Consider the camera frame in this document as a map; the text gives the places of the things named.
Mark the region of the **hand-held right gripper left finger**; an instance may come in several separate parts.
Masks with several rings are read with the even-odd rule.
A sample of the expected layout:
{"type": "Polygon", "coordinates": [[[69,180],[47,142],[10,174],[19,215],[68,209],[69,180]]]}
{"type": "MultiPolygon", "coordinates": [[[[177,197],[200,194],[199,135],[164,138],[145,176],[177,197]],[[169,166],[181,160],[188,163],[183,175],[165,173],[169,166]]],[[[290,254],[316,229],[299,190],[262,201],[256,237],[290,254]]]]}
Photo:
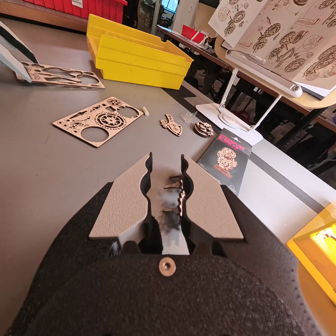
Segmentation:
{"type": "Polygon", "coordinates": [[[116,178],[91,229],[91,240],[113,240],[122,248],[127,241],[140,243],[151,230],[153,154],[150,152],[116,178]]]}

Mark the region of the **wooden cutout puzzle sheet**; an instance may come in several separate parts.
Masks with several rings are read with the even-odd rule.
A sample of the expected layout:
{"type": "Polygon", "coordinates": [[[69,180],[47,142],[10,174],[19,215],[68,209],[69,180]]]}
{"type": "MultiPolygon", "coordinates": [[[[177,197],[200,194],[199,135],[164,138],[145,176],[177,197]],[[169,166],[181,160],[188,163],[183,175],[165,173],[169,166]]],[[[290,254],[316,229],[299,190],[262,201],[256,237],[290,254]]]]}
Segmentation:
{"type": "Polygon", "coordinates": [[[69,87],[105,89],[94,72],[68,69],[59,66],[22,62],[32,83],[69,87]]]}

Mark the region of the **red plastic bin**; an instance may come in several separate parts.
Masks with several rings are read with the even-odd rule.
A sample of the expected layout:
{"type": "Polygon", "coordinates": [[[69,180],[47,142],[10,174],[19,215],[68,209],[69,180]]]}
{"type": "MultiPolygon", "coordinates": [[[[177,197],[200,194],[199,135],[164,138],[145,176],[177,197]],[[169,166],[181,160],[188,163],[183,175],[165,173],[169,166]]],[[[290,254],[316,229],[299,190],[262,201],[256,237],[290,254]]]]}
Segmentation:
{"type": "Polygon", "coordinates": [[[183,24],[181,35],[196,44],[204,44],[209,36],[208,33],[202,30],[196,30],[185,24],[183,24]]]}

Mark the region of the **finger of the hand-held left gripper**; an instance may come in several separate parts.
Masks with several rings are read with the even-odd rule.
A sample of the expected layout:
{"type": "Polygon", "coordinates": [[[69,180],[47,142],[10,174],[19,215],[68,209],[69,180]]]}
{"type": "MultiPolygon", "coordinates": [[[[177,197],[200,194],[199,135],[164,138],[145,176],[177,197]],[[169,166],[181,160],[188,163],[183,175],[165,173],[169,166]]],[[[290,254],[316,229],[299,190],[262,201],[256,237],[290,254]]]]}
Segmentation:
{"type": "Polygon", "coordinates": [[[19,62],[2,44],[0,45],[0,61],[20,77],[24,78],[27,82],[32,82],[32,79],[23,64],[19,62]]]}
{"type": "Polygon", "coordinates": [[[0,36],[1,45],[4,47],[11,45],[33,63],[39,63],[34,53],[2,21],[0,22],[0,36]]]}

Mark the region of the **clear plastic bag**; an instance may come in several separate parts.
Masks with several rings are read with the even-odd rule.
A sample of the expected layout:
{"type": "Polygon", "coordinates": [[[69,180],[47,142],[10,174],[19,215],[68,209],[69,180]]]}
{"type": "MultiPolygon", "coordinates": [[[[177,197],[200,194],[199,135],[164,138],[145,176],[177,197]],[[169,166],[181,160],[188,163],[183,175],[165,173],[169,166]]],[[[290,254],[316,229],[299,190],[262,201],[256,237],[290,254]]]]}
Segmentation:
{"type": "Polygon", "coordinates": [[[183,113],[179,113],[179,116],[182,118],[182,120],[187,124],[188,122],[191,121],[191,119],[196,116],[197,114],[197,110],[194,111],[194,112],[190,112],[190,111],[186,111],[186,112],[183,112],[183,113]]]}

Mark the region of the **wooden gear clock assembly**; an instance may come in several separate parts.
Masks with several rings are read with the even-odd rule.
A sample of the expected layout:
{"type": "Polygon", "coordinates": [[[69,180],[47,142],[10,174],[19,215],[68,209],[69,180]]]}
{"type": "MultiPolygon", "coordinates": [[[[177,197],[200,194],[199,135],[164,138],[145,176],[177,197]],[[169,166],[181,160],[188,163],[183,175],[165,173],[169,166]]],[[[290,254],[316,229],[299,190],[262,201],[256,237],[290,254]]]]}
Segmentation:
{"type": "Polygon", "coordinates": [[[184,180],[183,180],[183,175],[175,175],[175,176],[170,176],[169,177],[170,180],[174,180],[174,179],[178,179],[177,182],[169,184],[164,186],[164,189],[173,189],[173,188],[177,188],[180,190],[179,193],[179,197],[178,197],[178,205],[176,208],[166,208],[163,209],[163,212],[177,212],[178,216],[180,218],[182,218],[183,216],[183,204],[184,204],[184,200],[186,198],[186,192],[184,189],[184,180]]]}

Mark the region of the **round wooden gear base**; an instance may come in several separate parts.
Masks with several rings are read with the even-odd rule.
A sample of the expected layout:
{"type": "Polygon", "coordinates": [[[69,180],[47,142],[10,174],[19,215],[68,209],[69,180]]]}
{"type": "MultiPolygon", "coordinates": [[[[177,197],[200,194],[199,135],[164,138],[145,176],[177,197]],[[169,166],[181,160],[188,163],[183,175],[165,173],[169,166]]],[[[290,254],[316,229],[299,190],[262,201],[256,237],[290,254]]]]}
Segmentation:
{"type": "Polygon", "coordinates": [[[198,121],[194,125],[194,131],[201,137],[210,138],[213,136],[212,126],[206,122],[198,121]]]}

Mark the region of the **black puzzle box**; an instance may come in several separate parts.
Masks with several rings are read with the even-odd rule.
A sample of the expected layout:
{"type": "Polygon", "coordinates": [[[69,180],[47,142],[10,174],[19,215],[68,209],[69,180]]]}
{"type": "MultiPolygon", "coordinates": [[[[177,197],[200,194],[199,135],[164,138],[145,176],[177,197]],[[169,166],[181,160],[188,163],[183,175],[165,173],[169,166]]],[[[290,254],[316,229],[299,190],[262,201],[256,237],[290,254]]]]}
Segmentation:
{"type": "Polygon", "coordinates": [[[221,185],[239,195],[252,146],[228,129],[223,128],[197,164],[221,185]]]}

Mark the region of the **wooden ornate bracket piece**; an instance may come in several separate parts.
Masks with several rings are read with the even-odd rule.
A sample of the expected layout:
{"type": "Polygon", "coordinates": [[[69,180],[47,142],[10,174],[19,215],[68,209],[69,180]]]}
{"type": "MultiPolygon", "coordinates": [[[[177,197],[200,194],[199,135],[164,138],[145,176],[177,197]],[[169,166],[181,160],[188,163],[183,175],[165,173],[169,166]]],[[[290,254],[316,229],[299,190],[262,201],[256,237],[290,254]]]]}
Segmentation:
{"type": "Polygon", "coordinates": [[[177,124],[170,114],[165,114],[167,120],[161,120],[161,126],[168,129],[175,136],[180,137],[182,135],[182,126],[177,124]]]}

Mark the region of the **paper instruction sheet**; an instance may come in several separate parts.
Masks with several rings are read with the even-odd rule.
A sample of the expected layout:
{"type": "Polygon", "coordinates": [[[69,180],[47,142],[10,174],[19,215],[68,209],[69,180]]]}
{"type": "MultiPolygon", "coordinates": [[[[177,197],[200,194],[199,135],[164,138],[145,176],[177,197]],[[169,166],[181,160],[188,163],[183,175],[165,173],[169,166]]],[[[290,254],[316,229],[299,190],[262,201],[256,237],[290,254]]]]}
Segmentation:
{"type": "Polygon", "coordinates": [[[225,48],[291,81],[335,86],[335,0],[224,0],[208,22],[225,48]]]}

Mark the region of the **nested yellow plastic bins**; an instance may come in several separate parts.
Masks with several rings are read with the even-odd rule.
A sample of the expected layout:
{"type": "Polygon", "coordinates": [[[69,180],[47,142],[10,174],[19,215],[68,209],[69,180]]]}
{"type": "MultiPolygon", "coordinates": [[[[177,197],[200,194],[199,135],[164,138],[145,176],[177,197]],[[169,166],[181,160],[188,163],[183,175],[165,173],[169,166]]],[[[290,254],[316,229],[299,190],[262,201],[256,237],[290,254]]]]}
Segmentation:
{"type": "Polygon", "coordinates": [[[336,304],[336,204],[331,203],[303,227],[287,246],[336,304]]]}
{"type": "Polygon", "coordinates": [[[90,14],[87,45],[104,79],[179,90],[194,61],[170,41],[90,14]]]}

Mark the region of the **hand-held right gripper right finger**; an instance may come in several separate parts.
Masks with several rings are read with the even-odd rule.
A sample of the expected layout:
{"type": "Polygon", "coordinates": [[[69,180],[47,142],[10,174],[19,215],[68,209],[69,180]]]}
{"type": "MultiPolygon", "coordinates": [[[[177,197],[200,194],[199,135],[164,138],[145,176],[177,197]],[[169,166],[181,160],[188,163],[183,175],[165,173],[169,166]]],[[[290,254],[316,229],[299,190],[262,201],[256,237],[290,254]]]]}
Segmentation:
{"type": "Polygon", "coordinates": [[[243,241],[244,236],[221,184],[185,154],[181,155],[181,174],[186,198],[181,229],[189,253],[202,243],[243,241]]]}

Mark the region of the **wooden sheet with large gear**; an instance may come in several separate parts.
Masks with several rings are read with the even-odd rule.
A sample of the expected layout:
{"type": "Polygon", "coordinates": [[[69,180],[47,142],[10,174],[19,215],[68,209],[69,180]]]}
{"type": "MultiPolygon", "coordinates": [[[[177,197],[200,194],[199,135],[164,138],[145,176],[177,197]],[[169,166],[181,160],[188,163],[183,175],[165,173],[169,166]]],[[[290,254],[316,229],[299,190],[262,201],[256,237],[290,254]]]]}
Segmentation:
{"type": "Polygon", "coordinates": [[[99,148],[143,115],[142,110],[136,109],[116,97],[110,97],[53,122],[53,126],[95,148],[99,148]],[[106,139],[103,141],[85,139],[82,133],[90,128],[105,132],[106,139]]]}

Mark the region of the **row of red bins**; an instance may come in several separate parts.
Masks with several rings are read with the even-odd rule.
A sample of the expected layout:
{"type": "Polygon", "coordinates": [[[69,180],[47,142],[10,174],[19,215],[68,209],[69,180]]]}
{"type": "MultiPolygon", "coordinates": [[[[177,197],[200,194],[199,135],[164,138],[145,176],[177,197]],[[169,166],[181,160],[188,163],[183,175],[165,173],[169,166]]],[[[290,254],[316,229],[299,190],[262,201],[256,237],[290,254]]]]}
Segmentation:
{"type": "Polygon", "coordinates": [[[88,19],[90,14],[122,23],[125,0],[26,0],[31,4],[88,19]]]}

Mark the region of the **white book stand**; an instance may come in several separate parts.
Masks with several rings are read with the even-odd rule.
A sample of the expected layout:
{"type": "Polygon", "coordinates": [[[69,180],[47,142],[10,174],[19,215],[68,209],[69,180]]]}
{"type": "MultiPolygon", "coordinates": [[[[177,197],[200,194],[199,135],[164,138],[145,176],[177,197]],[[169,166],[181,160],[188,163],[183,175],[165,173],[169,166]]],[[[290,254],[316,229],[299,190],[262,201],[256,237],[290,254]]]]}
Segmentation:
{"type": "Polygon", "coordinates": [[[261,65],[261,59],[256,61],[256,58],[253,59],[251,56],[244,56],[243,53],[232,51],[230,49],[227,50],[222,46],[223,42],[224,38],[218,35],[215,42],[215,52],[221,61],[224,61],[226,65],[229,65],[229,70],[232,71],[228,86],[220,104],[207,103],[196,105],[197,111],[220,129],[225,128],[254,146],[263,138],[257,132],[257,127],[271,112],[279,100],[282,100],[287,105],[302,113],[311,109],[311,111],[301,119],[296,126],[276,143],[276,147],[280,149],[283,148],[290,139],[296,136],[300,130],[303,130],[316,119],[326,108],[335,104],[335,90],[331,91],[329,95],[322,100],[318,100],[309,93],[303,92],[301,86],[295,82],[291,82],[265,69],[261,65]],[[225,107],[227,96],[236,76],[255,84],[258,88],[275,97],[274,102],[271,103],[271,106],[266,110],[265,114],[255,126],[247,125],[233,115],[233,113],[229,111],[229,107],[225,107]]]}

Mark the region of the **long wooden table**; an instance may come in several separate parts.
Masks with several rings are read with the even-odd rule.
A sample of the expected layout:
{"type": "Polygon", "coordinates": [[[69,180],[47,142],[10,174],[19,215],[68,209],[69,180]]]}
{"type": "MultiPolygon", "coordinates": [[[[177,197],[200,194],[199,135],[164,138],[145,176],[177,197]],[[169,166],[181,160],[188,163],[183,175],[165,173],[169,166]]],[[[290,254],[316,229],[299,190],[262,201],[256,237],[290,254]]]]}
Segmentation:
{"type": "MultiPolygon", "coordinates": [[[[191,43],[191,41],[188,40],[186,37],[180,36],[178,35],[178,33],[173,32],[171,29],[161,27],[160,25],[157,25],[156,28],[158,31],[164,34],[164,42],[170,41],[177,47],[179,47],[179,45],[181,44],[186,48],[200,54],[207,60],[207,76],[204,80],[202,93],[207,94],[207,90],[214,83],[216,76],[219,75],[220,69],[226,69],[230,73],[233,71],[234,66],[208,53],[205,49],[199,47],[198,45],[191,43]]],[[[250,84],[256,85],[258,88],[262,89],[273,97],[278,96],[278,90],[274,86],[251,74],[248,71],[242,71],[240,67],[237,68],[239,69],[237,73],[237,76],[239,78],[244,79],[250,84]]],[[[283,96],[282,98],[280,98],[281,102],[286,103],[288,106],[294,108],[296,111],[304,115],[304,118],[300,119],[297,124],[297,127],[300,127],[299,129],[303,129],[303,126],[305,124],[310,124],[311,122],[315,121],[316,123],[323,125],[331,131],[336,132],[335,123],[332,122],[330,119],[325,119],[324,116],[321,116],[321,114],[327,109],[327,107],[322,107],[321,100],[317,100],[315,97],[306,92],[304,92],[299,98],[293,98],[291,96],[285,95],[284,93],[282,94],[283,96]]]]}

